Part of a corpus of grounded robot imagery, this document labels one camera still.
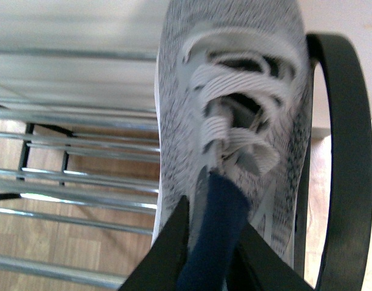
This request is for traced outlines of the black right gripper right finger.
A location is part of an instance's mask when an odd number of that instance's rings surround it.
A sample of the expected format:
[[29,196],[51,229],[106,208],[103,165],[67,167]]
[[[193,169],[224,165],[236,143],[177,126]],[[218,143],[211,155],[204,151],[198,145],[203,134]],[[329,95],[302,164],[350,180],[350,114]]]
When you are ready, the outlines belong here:
[[284,263],[249,224],[235,247],[228,275],[228,290],[296,290],[313,288]]

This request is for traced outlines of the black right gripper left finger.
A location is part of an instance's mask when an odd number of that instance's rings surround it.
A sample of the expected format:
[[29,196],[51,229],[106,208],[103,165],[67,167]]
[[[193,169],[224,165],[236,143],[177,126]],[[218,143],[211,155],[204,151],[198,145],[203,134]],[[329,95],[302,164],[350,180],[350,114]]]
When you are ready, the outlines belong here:
[[149,253],[120,291],[175,290],[188,255],[189,201],[182,196]]

